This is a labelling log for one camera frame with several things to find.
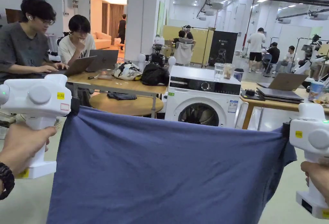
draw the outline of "sofa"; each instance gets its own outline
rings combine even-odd
[[[96,49],[106,49],[111,47],[112,36],[101,32],[94,32],[92,33],[92,36],[95,40]]]

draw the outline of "front-loading washer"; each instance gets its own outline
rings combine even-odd
[[[235,79],[214,81],[214,70],[173,66],[165,120],[233,128],[241,91]]]

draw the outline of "sticker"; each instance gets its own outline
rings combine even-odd
[[[64,100],[65,99],[65,93],[57,92],[57,99],[58,100]]]
[[[29,169],[25,169],[23,172],[21,172],[20,174],[17,175],[18,179],[27,179],[29,178]]]
[[[70,105],[68,105],[68,104],[64,104],[64,103],[61,103],[61,104],[60,104],[60,110],[63,110],[63,111],[70,111]]]
[[[303,138],[303,132],[300,131],[300,130],[297,130],[297,131],[296,131],[296,138],[298,138],[298,139],[302,139],[302,138]]]
[[[230,105],[228,106],[228,112],[230,112],[230,113],[236,113],[236,111],[237,111],[237,104],[238,104],[238,101],[231,100],[230,101]]]

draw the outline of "gray t-shirt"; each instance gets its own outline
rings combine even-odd
[[[13,64],[40,67],[49,62],[48,41],[44,34],[29,38],[18,22],[0,29],[0,84],[11,78],[34,78],[36,74],[11,74],[4,72]]]

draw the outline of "open laptop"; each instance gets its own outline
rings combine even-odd
[[[95,60],[86,71],[114,70],[114,65],[118,61],[118,55],[119,50],[90,50],[89,56],[95,56]]]
[[[307,78],[304,74],[279,73],[272,83],[257,83],[263,88],[292,91],[297,89]]]
[[[79,58],[76,59],[73,64],[66,70],[58,70],[56,72],[52,72],[49,74],[64,74],[66,76],[72,76],[76,74],[83,73],[86,71],[88,66],[96,59],[96,57],[87,57],[87,58]]]

